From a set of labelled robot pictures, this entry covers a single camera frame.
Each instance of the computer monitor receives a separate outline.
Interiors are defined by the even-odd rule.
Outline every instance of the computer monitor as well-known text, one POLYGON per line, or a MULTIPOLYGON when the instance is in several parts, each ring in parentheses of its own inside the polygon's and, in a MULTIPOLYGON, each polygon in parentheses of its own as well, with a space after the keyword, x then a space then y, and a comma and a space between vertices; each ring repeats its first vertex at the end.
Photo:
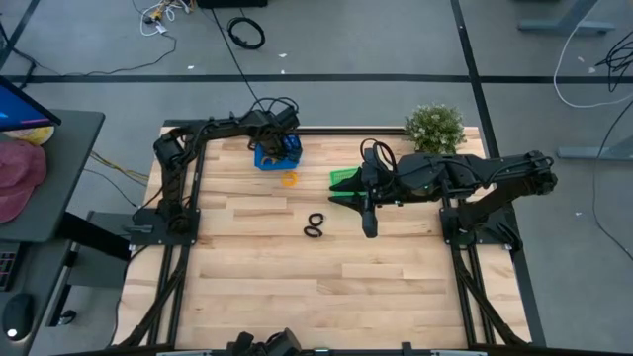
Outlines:
POLYGON ((61 120, 0 76, 0 132, 61 125, 61 120))

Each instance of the pink hat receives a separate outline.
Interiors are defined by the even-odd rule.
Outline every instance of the pink hat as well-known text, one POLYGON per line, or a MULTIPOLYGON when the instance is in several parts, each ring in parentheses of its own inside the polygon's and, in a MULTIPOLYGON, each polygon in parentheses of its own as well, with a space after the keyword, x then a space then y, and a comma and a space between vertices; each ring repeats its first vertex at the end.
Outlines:
POLYGON ((22 140, 0 142, 0 223, 13 220, 46 177, 44 150, 22 140))

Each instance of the wooden table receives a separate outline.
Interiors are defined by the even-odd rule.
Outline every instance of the wooden table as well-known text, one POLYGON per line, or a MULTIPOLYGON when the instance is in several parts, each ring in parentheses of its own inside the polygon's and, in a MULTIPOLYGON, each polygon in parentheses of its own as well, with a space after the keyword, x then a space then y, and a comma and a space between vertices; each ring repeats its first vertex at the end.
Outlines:
MULTIPOLYGON (((478 129, 466 128, 466 137, 459 152, 484 156, 478 129)), ((413 348, 466 347, 440 204, 379 209, 379 237, 368 239, 358 213, 327 200, 329 172, 358 166, 363 138, 302 136, 294 187, 282 185, 283 172, 253 166, 246 137, 208 143, 200 235, 190 255, 177 349, 225 348, 244 330, 265 340, 284 327, 306 349, 398 349, 403 341, 413 348), (303 228, 316 212, 325 215, 324 236, 312 239, 303 228)), ((376 139, 396 156, 413 152, 403 136, 376 139)), ((154 161, 148 198, 159 184, 154 161)), ((480 245, 478 251, 489 299, 529 339, 509 253, 499 245, 480 245)), ((162 253, 161 246, 149 247, 130 266, 115 342, 130 334, 152 303, 162 253)), ((471 301, 483 342, 479 309, 471 301)), ((168 302, 159 340, 170 308, 168 302)))

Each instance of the green plant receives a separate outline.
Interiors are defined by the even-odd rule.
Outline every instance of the green plant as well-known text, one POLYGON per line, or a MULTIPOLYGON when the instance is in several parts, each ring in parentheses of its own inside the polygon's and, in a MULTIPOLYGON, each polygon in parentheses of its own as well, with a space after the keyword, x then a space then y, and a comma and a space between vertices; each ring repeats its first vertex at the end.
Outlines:
POLYGON ((416 151, 455 154, 457 145, 466 141, 462 113, 457 108, 418 105, 406 119, 405 132, 416 151))

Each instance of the blue container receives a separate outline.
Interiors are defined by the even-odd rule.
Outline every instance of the blue container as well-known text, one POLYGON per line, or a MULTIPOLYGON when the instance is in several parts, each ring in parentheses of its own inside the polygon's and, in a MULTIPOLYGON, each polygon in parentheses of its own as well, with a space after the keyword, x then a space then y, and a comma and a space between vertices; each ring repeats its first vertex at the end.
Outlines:
POLYGON ((291 170, 297 168, 299 160, 301 159, 302 148, 301 140, 295 134, 289 134, 284 137, 284 146, 288 151, 288 158, 273 163, 272 159, 262 159, 266 156, 261 144, 255 145, 255 167, 268 171, 268 170, 291 170))

